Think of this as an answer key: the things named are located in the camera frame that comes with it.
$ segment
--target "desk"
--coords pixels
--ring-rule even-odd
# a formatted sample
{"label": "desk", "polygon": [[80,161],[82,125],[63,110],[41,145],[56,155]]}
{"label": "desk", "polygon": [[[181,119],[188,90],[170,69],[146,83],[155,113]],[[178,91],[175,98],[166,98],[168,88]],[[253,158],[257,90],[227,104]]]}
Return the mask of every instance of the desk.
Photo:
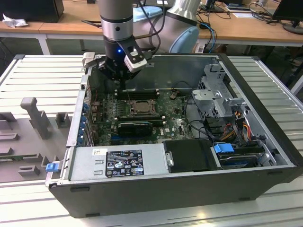
{"label": "desk", "polygon": [[[58,23],[32,22],[24,28],[9,28],[0,25],[0,36],[36,38],[39,40],[43,54],[50,54],[47,39],[80,39],[102,40],[102,29],[82,23],[82,19],[100,20],[97,4],[86,1],[73,2],[64,0],[64,14]],[[271,26],[255,18],[219,18],[210,16],[212,28],[217,32],[218,44],[271,45],[271,46],[302,46],[303,36],[285,31],[282,25]],[[208,30],[200,30],[198,43],[204,45],[210,34]]]}
{"label": "desk", "polygon": [[[217,44],[268,45],[268,46],[302,46],[303,35],[287,32],[281,24],[269,25],[255,18],[238,18],[232,13],[231,19],[222,19],[211,14],[211,27],[217,32]],[[200,30],[199,43],[205,44],[210,37],[207,29]]]}

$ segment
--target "desktop computer tower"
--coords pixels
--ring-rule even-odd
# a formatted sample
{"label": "desktop computer tower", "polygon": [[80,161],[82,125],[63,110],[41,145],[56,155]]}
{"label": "desktop computer tower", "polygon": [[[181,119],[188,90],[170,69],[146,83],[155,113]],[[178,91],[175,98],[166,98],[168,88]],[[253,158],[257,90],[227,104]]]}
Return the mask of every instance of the desktop computer tower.
{"label": "desktop computer tower", "polygon": [[62,0],[0,0],[2,14],[13,19],[57,23],[63,14]]}

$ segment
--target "computer monitor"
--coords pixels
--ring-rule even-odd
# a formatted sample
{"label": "computer monitor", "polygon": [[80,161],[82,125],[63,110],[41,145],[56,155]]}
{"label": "computer monitor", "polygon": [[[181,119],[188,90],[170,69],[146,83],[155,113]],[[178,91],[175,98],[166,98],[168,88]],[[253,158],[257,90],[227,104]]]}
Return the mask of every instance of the computer monitor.
{"label": "computer monitor", "polygon": [[283,25],[283,28],[291,33],[303,35],[303,0],[282,0],[273,14],[273,19],[290,20],[292,24]]}

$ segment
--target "warning label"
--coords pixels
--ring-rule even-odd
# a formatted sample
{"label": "warning label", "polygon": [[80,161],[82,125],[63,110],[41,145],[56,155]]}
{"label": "warning label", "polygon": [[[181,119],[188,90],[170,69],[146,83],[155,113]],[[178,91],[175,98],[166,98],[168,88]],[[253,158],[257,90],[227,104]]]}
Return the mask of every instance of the warning label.
{"label": "warning label", "polygon": [[107,152],[105,175],[107,177],[144,175],[142,150]]}

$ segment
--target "robotic arm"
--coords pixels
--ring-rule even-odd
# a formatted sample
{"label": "robotic arm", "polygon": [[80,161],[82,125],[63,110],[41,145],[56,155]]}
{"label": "robotic arm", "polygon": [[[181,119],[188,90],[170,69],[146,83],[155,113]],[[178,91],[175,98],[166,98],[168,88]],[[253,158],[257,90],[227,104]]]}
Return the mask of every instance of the robotic arm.
{"label": "robotic arm", "polygon": [[[143,10],[136,8],[134,18],[133,4],[137,1],[98,1],[106,51],[99,69],[109,79],[118,81],[121,89],[125,89],[125,81],[134,78],[152,57],[151,52],[143,53],[143,49],[150,50],[159,46],[164,52],[190,52],[199,33],[196,11],[200,0],[176,0],[164,16],[160,8],[145,7],[148,15],[146,18]],[[158,34],[160,39],[150,35],[155,33],[151,23],[156,31],[163,26]]]}

